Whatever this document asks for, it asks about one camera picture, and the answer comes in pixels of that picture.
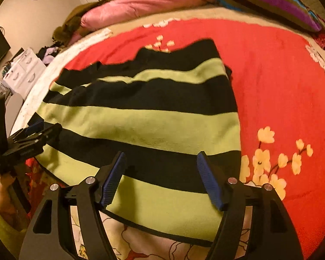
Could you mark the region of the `person's left hand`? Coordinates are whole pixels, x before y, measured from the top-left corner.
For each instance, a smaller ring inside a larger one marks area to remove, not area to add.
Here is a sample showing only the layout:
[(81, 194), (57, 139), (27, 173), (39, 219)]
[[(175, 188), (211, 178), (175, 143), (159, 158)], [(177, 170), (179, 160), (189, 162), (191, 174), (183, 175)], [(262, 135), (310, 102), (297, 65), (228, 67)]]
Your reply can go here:
[(22, 230), (22, 226), (17, 214), (17, 209), (12, 203), (8, 188), (15, 181), (10, 174), (0, 175), (0, 215), (3, 219), (17, 231)]

